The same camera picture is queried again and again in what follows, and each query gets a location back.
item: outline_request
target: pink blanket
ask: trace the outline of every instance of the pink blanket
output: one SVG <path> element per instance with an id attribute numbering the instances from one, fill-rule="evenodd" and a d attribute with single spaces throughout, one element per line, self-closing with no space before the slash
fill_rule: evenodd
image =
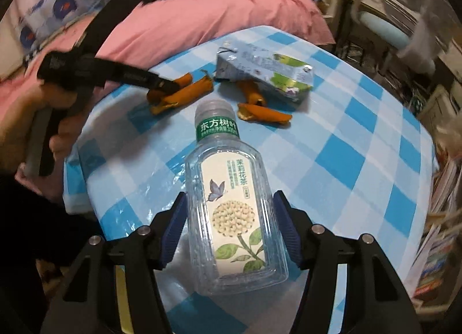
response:
<path id="1" fill-rule="evenodd" d="M 36 71 L 45 53 L 69 50 L 90 21 L 89 17 L 71 26 L 38 55 L 24 77 L 5 87 L 0 86 L 0 121 L 20 93 L 38 84 Z M 316 45 L 334 43 L 321 12 L 312 0 L 159 0 L 137 6 L 112 31 L 97 56 L 150 68 L 213 38 L 258 25 L 276 27 Z M 92 103 L 115 87 L 115 84 L 107 83 L 103 90 L 95 89 Z M 53 186 L 56 188 L 56 179 L 62 181 L 62 166 L 55 172 Z M 41 190 L 45 196 L 57 197 L 56 193 L 47 194 Z"/>

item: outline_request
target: butterfly illustration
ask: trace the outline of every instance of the butterfly illustration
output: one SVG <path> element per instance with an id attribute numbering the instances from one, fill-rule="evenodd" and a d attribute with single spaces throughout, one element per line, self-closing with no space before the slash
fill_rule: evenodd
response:
<path id="1" fill-rule="evenodd" d="M 225 182 L 221 182 L 218 186 L 213 179 L 210 179 L 210 194 L 208 196 L 209 201 L 218 200 L 225 193 Z"/>

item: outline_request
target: plastic bottle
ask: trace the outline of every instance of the plastic bottle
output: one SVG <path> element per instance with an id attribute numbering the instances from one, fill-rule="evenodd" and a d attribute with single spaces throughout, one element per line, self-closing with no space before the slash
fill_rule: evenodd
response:
<path id="1" fill-rule="evenodd" d="M 262 157 L 239 139 L 224 100 L 200 103 L 197 147 L 186 158 L 189 246 L 196 290 L 251 291 L 288 277 Z"/>

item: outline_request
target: metal screw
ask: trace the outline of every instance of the metal screw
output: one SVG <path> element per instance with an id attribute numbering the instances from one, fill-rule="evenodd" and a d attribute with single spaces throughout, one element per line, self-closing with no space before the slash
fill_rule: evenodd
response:
<path id="1" fill-rule="evenodd" d="M 372 244 L 374 242 L 374 237 L 371 234 L 363 234 L 361 236 L 362 241 L 366 244 Z"/>
<path id="2" fill-rule="evenodd" d="M 323 234 L 326 229 L 324 228 L 323 225 L 313 225 L 311 227 L 311 231 L 313 231 L 315 234 Z"/>
<path id="3" fill-rule="evenodd" d="M 138 230 L 136 230 L 140 235 L 145 236 L 151 232 L 151 227 L 149 226 L 141 226 Z"/>
<path id="4" fill-rule="evenodd" d="M 88 240 L 88 242 L 90 243 L 90 245 L 97 245 L 97 244 L 99 244 L 100 241 L 101 241 L 101 236 L 99 236 L 99 235 L 93 235 L 93 236 Z"/>

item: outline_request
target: blue and white tablecloth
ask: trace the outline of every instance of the blue and white tablecloth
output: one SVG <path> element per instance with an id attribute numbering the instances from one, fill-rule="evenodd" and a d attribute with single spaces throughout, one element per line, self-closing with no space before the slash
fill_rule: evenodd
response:
<path id="1" fill-rule="evenodd" d="M 314 89 L 299 108 L 269 98 L 292 113 L 288 128 L 237 120 L 241 139 L 262 154 L 273 191 L 335 234 L 373 234 L 403 280 L 424 226 L 433 143 L 421 124 L 374 81 L 304 40 L 261 26 L 232 33 L 166 60 L 153 70 L 175 79 L 214 72 L 216 52 L 238 39 L 313 65 Z M 233 84 L 216 84 L 208 99 L 235 108 L 244 102 Z M 170 208 L 184 189 L 183 160 L 195 147 L 197 102 L 154 117 L 146 91 L 121 86 L 93 110 L 65 171 L 70 211 L 93 206 L 109 240 L 127 236 Z M 289 262 L 277 286 L 207 298 L 193 289 L 187 229 L 174 260 L 156 272 L 176 334 L 288 333 L 307 272 Z M 340 330 L 346 268 L 340 267 L 331 333 Z"/>

